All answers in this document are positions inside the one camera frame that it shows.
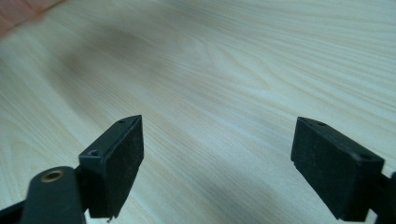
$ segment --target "mounting hole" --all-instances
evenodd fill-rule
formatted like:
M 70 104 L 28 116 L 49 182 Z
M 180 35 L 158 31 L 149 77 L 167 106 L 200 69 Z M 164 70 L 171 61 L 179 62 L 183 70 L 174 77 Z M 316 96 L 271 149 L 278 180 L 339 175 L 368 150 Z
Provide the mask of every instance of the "mounting hole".
M 64 176 L 64 171 L 54 170 L 41 176 L 41 182 L 50 183 L 59 180 L 60 178 L 62 178 L 62 176 Z
M 92 150 L 88 153 L 90 156 L 99 156 L 99 151 L 98 150 Z
M 361 154 L 361 158 L 365 160 L 370 160 L 371 156 Z

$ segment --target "black plastic mount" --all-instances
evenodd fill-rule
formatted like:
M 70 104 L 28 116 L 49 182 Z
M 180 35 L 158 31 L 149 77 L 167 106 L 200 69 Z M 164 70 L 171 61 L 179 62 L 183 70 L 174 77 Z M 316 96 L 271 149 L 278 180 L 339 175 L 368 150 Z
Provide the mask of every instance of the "black plastic mount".
M 80 166 L 36 175 L 25 201 L 0 211 L 0 223 L 85 223 L 117 217 L 144 157 L 142 117 L 121 119 L 79 155 Z
M 381 174 L 384 159 L 329 125 L 297 118 L 291 160 L 336 218 L 396 223 L 396 173 Z

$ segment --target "black plastic part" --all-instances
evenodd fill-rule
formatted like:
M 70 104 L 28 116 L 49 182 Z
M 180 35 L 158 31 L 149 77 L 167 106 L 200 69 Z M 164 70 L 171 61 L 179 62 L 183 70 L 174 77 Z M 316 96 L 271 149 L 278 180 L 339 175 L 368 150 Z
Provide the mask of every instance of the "black plastic part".
M 85 223 L 75 170 L 55 167 L 30 182 L 21 224 Z
M 396 223 L 396 173 L 393 173 L 391 179 L 381 175 L 374 192 L 371 208 L 378 215 L 376 223 Z
M 114 123 L 79 156 L 84 207 L 91 217 L 117 217 L 144 157 L 142 117 Z
M 298 118 L 291 160 L 336 218 L 366 219 L 382 158 L 325 123 Z
M 24 201 L 15 203 L 0 211 L 1 224 L 18 224 L 21 221 Z

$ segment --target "wooden table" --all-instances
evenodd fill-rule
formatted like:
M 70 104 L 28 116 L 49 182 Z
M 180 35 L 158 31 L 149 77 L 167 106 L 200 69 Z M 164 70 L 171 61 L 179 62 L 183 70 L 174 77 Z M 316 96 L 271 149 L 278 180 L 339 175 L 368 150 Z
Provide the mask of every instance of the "wooden table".
M 61 4 L 0 42 L 0 209 L 141 114 L 146 157 L 112 223 L 342 223 L 290 161 L 295 121 L 326 122 L 396 170 L 395 11 L 390 0 Z

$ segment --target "wood grain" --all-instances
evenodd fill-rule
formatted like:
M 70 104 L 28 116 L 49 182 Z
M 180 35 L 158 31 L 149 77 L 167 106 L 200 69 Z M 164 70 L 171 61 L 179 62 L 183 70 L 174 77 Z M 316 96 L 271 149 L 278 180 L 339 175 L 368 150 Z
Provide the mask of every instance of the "wood grain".
M 290 161 L 295 121 L 326 122 L 396 170 L 395 11 L 385 0 L 61 4 L 0 42 L 0 209 L 142 114 L 146 157 L 112 223 L 340 223 Z

